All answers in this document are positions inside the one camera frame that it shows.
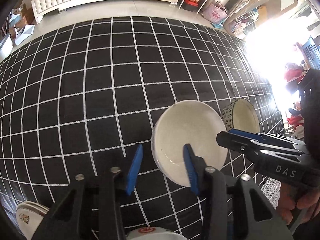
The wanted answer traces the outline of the right hand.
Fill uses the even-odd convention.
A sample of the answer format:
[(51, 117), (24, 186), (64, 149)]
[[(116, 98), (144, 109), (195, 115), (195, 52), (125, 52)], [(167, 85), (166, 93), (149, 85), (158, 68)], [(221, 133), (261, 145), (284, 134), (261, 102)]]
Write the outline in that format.
[(276, 211), (286, 225), (291, 223), (293, 219), (292, 210), (295, 208), (299, 210), (307, 209), (305, 216), (300, 221), (301, 224), (312, 220), (319, 214), (319, 189), (309, 191), (300, 197), (299, 200), (295, 200), (292, 196), (293, 190), (294, 188), (292, 186), (281, 183), (280, 197)]

